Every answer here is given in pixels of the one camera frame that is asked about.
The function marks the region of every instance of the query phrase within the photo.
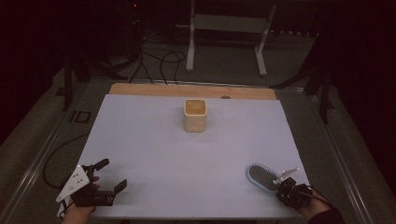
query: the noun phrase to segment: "dark background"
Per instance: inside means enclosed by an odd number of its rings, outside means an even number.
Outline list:
[[[260,16],[255,1],[202,0],[197,12]],[[272,29],[320,38],[309,63],[331,62],[332,84],[361,131],[381,172],[396,190],[394,1],[279,1]],[[0,6],[0,143],[51,86],[68,49],[108,62],[122,28],[136,17],[175,38],[175,24],[189,24],[189,1],[2,1]],[[138,42],[138,37],[129,40]]]

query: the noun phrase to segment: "robotic hand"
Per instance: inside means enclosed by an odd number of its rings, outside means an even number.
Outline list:
[[[62,202],[70,196],[76,206],[112,206],[116,195],[126,188],[127,180],[121,181],[114,190],[99,190],[92,184],[94,170],[99,171],[108,164],[109,160],[104,159],[95,165],[78,165],[64,184],[56,202]]]

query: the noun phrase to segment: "table leg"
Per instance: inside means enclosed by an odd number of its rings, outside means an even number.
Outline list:
[[[194,53],[195,53],[195,42],[194,42],[194,22],[195,22],[195,1],[191,0],[191,14],[190,14],[190,44],[189,52],[187,53],[187,65],[186,70],[191,72],[194,68]]]
[[[272,18],[274,17],[275,10],[276,10],[276,6],[275,5],[271,6],[271,11],[265,21],[264,28],[262,30],[262,41],[260,42],[259,46],[256,46],[254,48],[254,52],[256,53],[257,65],[259,67],[259,75],[262,77],[267,76],[267,70],[265,69],[264,58],[262,57],[262,49],[264,48],[265,40],[267,39],[267,36],[270,32],[271,21]]]

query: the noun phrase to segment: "gray floor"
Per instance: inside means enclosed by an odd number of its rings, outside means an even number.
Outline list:
[[[177,72],[179,84],[205,83],[267,87],[296,75],[314,39],[304,36],[270,35],[264,49],[268,77],[259,77],[254,51],[249,45],[229,47],[224,44],[197,43],[194,71],[187,73],[183,61]],[[184,42],[170,44],[148,42],[145,51],[162,57],[171,49],[187,54]],[[167,60],[175,60],[170,55]],[[162,82],[160,61],[144,56],[148,73]],[[137,64],[120,72],[130,77]],[[175,63],[163,65],[169,82],[174,81]],[[35,104],[31,112],[14,130],[0,148],[0,206],[4,217],[12,217],[9,223],[59,223],[55,216],[59,204],[58,194],[42,180],[40,160],[48,157],[46,149],[53,150],[60,144],[83,133],[93,125],[103,97],[111,84],[117,82],[108,77],[95,76],[90,83],[75,83],[75,100],[68,112],[63,112],[64,99],[55,96],[62,87],[62,73],[54,78],[53,87]],[[133,82],[147,82],[143,69]],[[284,106],[290,128],[310,183],[320,189],[337,206],[346,223],[396,223],[396,200],[378,172],[359,132],[332,88],[332,109],[329,125],[318,118],[316,98],[301,94],[305,80],[299,81],[276,96]],[[89,111],[88,123],[69,123],[71,112]],[[59,150],[49,163],[48,177],[52,183],[74,169],[86,138],[78,139]],[[19,188],[24,180],[32,181],[31,187]],[[175,223],[176,221],[137,220],[135,223]],[[275,223],[275,220],[259,220],[259,223]],[[90,223],[119,223],[117,220],[97,220]],[[282,220],[281,223],[304,223],[303,220]]]

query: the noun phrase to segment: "white table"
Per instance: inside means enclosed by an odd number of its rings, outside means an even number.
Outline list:
[[[122,179],[128,187],[111,207],[92,215],[106,218],[207,219],[298,217],[274,194],[251,184],[247,168],[261,162],[280,173],[299,167],[297,183],[308,180],[290,127],[278,100],[205,99],[207,126],[203,133],[183,130],[186,90],[249,93],[261,89],[121,85],[145,90],[151,96],[106,96],[78,164],[108,158],[110,164],[96,175],[102,189]],[[182,96],[166,95],[180,90]]]

